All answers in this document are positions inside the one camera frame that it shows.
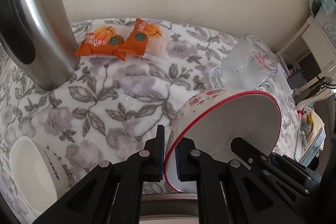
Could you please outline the round stainless steel plate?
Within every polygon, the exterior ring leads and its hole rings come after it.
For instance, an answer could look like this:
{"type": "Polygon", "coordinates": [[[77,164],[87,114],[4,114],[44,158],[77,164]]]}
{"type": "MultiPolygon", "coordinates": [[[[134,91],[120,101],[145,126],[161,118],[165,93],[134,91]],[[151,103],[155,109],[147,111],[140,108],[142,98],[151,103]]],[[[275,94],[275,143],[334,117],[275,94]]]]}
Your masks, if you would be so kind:
{"type": "Polygon", "coordinates": [[[197,195],[189,193],[143,195],[139,223],[199,223],[197,195]]]}

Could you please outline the strawberry pattern ceramic bowl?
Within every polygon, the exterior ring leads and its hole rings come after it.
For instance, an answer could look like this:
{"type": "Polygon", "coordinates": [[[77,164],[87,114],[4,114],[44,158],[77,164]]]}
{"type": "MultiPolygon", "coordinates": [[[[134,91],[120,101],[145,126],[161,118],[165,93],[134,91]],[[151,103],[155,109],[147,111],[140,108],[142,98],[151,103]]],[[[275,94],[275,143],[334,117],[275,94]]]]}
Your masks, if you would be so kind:
{"type": "Polygon", "coordinates": [[[197,191],[194,182],[178,180],[175,147],[183,137],[222,162],[239,159],[231,151],[236,137],[268,156],[280,136],[281,122],[280,105],[264,91],[213,89],[195,94],[173,119],[165,156],[165,181],[176,192],[197,191]]]}

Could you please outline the plain white ceramic bowl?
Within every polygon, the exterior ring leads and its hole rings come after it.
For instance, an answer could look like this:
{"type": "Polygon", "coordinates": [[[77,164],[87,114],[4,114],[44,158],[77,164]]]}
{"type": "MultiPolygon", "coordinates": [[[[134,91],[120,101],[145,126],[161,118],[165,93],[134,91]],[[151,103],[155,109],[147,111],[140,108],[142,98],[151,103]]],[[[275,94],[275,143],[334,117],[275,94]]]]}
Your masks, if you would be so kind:
{"type": "Polygon", "coordinates": [[[10,170],[19,193],[36,213],[44,213],[70,189],[70,181],[55,154],[27,136],[10,152],[10,170]]]}

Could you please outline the black power adapter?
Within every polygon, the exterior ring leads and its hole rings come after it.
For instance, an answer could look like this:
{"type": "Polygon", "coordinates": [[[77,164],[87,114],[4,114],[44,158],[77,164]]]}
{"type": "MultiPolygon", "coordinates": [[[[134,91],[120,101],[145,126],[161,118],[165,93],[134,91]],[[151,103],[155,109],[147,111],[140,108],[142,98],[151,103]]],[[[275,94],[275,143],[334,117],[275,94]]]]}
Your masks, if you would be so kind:
{"type": "Polygon", "coordinates": [[[289,87],[293,90],[305,83],[305,78],[302,74],[302,71],[296,71],[287,78],[287,83],[289,87]]]}

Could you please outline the clear glass pitcher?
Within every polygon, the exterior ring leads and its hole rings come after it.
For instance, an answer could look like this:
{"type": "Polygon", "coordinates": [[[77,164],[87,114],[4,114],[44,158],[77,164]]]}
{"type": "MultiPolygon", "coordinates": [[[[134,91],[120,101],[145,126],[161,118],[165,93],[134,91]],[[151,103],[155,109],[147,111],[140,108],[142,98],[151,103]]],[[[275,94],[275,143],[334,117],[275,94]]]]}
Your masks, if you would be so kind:
{"type": "Polygon", "coordinates": [[[243,36],[221,64],[210,73],[213,88],[261,90],[275,96],[276,81],[286,97],[293,94],[285,71],[274,53],[252,34],[243,36]]]}

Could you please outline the white shelf furniture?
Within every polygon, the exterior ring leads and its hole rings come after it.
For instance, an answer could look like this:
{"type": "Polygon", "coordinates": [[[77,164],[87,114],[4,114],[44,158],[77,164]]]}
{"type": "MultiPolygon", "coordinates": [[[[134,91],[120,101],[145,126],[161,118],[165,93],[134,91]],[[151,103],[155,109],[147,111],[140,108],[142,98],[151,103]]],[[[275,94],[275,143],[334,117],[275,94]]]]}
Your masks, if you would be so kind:
{"type": "Polygon", "coordinates": [[[303,26],[276,53],[287,76],[291,75],[288,66],[307,72],[308,78],[294,89],[296,97],[306,94],[309,88],[320,84],[322,79],[327,86],[335,86],[335,47],[318,22],[309,16],[303,26]]]}

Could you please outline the left orange snack packet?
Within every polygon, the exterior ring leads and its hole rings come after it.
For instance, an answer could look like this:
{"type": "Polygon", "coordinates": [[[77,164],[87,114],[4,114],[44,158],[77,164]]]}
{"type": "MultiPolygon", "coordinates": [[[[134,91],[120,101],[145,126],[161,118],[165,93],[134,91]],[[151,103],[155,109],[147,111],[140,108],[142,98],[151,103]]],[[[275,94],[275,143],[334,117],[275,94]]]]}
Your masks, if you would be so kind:
{"type": "Polygon", "coordinates": [[[125,61],[126,54],[119,50],[123,44],[124,39],[114,26],[92,26],[75,52],[75,56],[92,56],[97,58],[117,57],[125,61]]]}

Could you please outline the orange snack packet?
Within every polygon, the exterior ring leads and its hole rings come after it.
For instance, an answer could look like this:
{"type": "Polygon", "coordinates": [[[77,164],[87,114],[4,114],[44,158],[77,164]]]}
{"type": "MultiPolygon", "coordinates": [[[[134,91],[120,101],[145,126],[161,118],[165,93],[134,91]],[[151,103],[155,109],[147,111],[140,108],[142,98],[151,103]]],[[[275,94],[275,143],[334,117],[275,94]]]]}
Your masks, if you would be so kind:
{"type": "Polygon", "coordinates": [[[75,56],[92,56],[97,58],[117,57],[125,61],[126,54],[119,50],[123,44],[124,39],[114,26],[92,26],[75,52],[75,56]]]}
{"type": "Polygon", "coordinates": [[[134,28],[118,52],[152,61],[167,59],[169,36],[158,24],[137,18],[134,28]]]}

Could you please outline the right orange snack packet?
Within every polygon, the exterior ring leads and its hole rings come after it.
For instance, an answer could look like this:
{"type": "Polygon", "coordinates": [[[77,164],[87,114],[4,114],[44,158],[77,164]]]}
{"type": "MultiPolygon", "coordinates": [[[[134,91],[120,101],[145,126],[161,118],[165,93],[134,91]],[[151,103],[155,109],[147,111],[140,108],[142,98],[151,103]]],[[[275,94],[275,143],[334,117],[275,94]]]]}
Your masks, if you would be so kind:
{"type": "Polygon", "coordinates": [[[158,24],[137,18],[134,28],[118,52],[152,61],[167,59],[169,36],[158,24]]]}

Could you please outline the stainless steel thermos jug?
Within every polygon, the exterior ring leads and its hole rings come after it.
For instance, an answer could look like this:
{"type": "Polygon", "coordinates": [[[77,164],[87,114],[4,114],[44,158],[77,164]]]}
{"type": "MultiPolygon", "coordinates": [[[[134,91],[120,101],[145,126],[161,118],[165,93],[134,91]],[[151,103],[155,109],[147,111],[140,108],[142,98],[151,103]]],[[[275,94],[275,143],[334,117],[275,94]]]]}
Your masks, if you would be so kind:
{"type": "Polygon", "coordinates": [[[1,45],[42,90],[64,84],[79,63],[63,0],[1,0],[1,45]]]}

